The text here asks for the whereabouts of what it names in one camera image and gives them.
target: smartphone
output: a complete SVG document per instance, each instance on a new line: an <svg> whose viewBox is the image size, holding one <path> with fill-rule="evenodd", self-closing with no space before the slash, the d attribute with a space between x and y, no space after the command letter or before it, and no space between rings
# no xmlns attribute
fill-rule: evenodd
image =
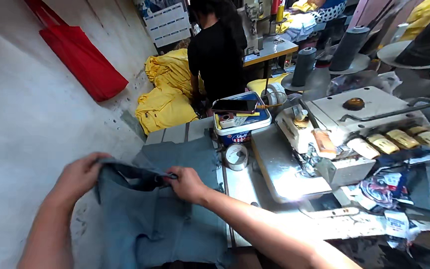
<svg viewBox="0 0 430 269"><path fill-rule="evenodd" d="M255 113L256 100L217 100L212 106L214 112Z"/></svg>

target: long black hair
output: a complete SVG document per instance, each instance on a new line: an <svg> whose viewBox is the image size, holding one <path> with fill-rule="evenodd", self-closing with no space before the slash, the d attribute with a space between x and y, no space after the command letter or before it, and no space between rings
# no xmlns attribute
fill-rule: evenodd
<svg viewBox="0 0 430 269"><path fill-rule="evenodd" d="M242 19L236 12L235 4L231 0L191 0L190 8L204 15L215 13L222 24L225 37L236 48L237 55L243 57L247 48L247 38L242 27Z"/></svg>

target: red bag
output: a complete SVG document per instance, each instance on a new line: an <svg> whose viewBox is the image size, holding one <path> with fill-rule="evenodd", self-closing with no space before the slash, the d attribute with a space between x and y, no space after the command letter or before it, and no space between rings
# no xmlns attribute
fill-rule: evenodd
<svg viewBox="0 0 430 269"><path fill-rule="evenodd" d="M97 50L79 26L69 26L42 0L24 1L46 26L39 31L41 37L95 101L108 100L127 86L128 81Z"/></svg>

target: machine knob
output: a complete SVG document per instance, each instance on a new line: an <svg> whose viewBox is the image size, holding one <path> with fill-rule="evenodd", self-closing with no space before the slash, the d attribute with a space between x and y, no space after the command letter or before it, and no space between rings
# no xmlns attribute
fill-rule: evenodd
<svg viewBox="0 0 430 269"><path fill-rule="evenodd" d="M350 111L358 111L363 109L365 106L364 101L361 98L351 98L344 102L343 107Z"/></svg>

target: polka dot fabric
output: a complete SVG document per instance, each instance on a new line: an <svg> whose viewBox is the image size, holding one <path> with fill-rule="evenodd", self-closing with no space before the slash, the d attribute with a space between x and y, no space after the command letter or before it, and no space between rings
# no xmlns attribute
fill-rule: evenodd
<svg viewBox="0 0 430 269"><path fill-rule="evenodd" d="M346 1L329 9L318 9L312 12L316 23L322 23L336 19L346 8Z"/></svg>

